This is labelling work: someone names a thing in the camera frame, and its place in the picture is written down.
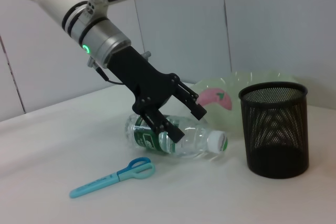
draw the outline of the pink logo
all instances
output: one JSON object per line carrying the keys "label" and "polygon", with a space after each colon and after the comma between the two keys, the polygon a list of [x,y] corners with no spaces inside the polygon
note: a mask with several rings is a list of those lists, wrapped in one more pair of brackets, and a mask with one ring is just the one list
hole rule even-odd
{"label": "pink logo", "polygon": [[222,89],[218,88],[206,89],[202,93],[200,93],[197,101],[201,106],[205,106],[210,103],[218,103],[223,108],[227,110],[232,110],[231,98]]}

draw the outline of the water bottle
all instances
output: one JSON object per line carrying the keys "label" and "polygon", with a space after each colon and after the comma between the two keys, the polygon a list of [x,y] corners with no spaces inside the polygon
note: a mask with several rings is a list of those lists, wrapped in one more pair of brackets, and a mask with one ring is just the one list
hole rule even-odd
{"label": "water bottle", "polygon": [[181,116],[169,115],[166,118],[185,134],[178,143],[175,144],[166,132],[156,135],[136,114],[131,115],[126,121],[125,135],[128,143],[132,147],[147,148],[178,157],[193,157],[204,152],[220,154],[227,147],[224,131],[214,131]]}

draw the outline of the mesh wastebasket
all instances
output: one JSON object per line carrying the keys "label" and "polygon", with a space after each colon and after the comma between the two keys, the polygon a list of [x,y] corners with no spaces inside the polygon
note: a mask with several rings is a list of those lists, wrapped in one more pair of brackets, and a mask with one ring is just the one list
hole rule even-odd
{"label": "mesh wastebasket", "polygon": [[266,82],[239,93],[247,164],[268,178],[290,178],[309,166],[307,89]]}

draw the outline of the scissors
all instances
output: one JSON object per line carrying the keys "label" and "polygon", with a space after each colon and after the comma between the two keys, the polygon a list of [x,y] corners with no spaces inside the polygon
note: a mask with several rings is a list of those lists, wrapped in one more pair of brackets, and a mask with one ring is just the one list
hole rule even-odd
{"label": "scissors", "polygon": [[[149,172],[141,173],[144,170],[150,169]],[[129,178],[145,179],[152,176],[155,173],[155,166],[151,160],[147,157],[139,157],[132,160],[128,166],[116,173],[112,173],[86,185],[78,187],[72,190],[69,194],[70,198],[77,198],[82,195],[91,193],[93,191],[102,189],[104,187],[116,184]]]}

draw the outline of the bottle cap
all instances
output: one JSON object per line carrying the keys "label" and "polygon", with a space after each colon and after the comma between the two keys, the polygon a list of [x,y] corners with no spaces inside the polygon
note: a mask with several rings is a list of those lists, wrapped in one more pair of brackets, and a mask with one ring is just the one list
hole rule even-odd
{"label": "bottle cap", "polygon": [[208,151],[220,154],[226,147],[226,133],[224,131],[211,131],[208,137]]}

